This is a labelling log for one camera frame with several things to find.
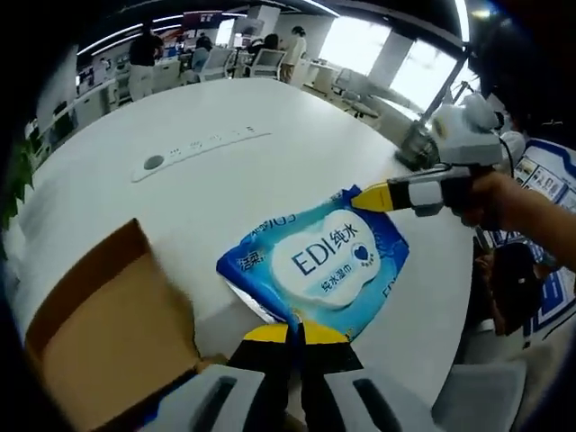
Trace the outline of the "person's right hand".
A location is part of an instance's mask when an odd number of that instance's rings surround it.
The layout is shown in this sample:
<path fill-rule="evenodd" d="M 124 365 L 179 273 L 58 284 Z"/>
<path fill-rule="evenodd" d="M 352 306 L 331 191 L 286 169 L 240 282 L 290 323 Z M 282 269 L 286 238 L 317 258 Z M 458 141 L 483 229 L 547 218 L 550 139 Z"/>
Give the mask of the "person's right hand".
<path fill-rule="evenodd" d="M 512 177 L 490 172 L 474 179 L 471 191 L 450 210 L 468 227 L 517 230 L 533 200 L 532 192 Z"/>

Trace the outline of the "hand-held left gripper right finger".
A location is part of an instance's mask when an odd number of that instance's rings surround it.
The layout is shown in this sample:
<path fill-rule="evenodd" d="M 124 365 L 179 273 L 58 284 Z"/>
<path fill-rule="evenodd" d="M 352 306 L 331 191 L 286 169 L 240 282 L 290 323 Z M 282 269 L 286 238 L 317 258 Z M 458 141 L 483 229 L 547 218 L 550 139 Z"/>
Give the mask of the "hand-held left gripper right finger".
<path fill-rule="evenodd" d="M 431 408 L 385 373 L 363 366 L 347 337 L 300 324 L 301 406 L 310 431 L 433 431 Z"/>

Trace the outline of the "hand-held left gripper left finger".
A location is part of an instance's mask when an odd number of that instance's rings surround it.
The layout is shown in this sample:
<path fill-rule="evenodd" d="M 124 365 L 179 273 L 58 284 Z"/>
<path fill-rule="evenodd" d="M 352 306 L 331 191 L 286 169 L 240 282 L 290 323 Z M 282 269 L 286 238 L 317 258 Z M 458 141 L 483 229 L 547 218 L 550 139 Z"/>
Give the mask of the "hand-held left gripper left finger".
<path fill-rule="evenodd" d="M 291 375 L 285 324 L 248 332 L 226 364 L 210 364 L 158 405 L 149 431 L 281 431 Z"/>

